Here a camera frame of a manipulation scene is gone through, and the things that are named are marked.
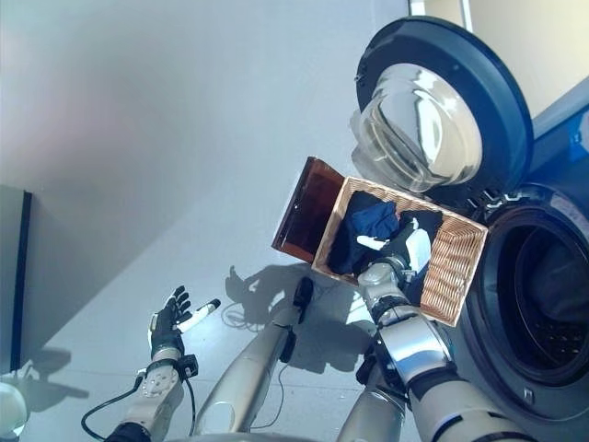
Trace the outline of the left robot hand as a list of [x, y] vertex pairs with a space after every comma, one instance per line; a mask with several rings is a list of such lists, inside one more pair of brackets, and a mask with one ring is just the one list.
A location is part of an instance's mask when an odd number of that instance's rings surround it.
[[191, 309], [190, 294], [184, 285], [178, 286], [166, 299], [164, 307], [152, 315], [148, 326], [151, 360], [165, 351], [171, 351], [175, 359], [185, 355], [182, 335], [196, 327], [221, 306], [214, 298], [204, 305]]

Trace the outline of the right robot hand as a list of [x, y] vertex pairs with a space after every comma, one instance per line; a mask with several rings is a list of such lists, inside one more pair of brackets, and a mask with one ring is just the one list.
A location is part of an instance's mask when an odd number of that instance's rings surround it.
[[376, 251], [379, 258], [398, 262], [402, 271], [410, 273], [420, 273], [432, 256], [429, 234], [416, 217], [411, 217], [392, 238], [381, 240], [362, 235], [356, 242]]

